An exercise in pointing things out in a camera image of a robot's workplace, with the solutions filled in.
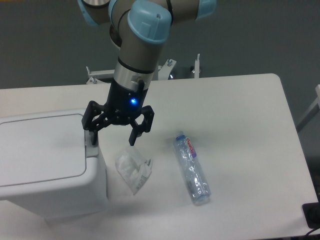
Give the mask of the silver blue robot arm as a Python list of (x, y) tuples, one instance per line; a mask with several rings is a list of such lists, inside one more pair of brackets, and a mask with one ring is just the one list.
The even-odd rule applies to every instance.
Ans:
[(151, 130), (154, 111), (144, 105), (150, 83), (172, 25), (212, 14), (215, 0), (80, 0), (85, 21), (110, 23), (110, 38), (119, 48), (105, 104), (90, 101), (82, 117), (91, 143), (110, 125), (130, 125), (129, 144)]

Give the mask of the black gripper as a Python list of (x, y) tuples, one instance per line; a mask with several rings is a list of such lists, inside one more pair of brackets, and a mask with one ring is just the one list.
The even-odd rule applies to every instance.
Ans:
[[(81, 123), (83, 129), (91, 133), (92, 145), (97, 144), (98, 131), (110, 125), (131, 125), (132, 131), (128, 140), (130, 146), (134, 146), (143, 133), (151, 131), (155, 112), (150, 105), (143, 107), (148, 91), (144, 89), (145, 82), (139, 78), (136, 83), (137, 89), (132, 90), (113, 79), (104, 105), (93, 100), (88, 103)], [(140, 115), (143, 115), (143, 120), (138, 124), (136, 119)]]

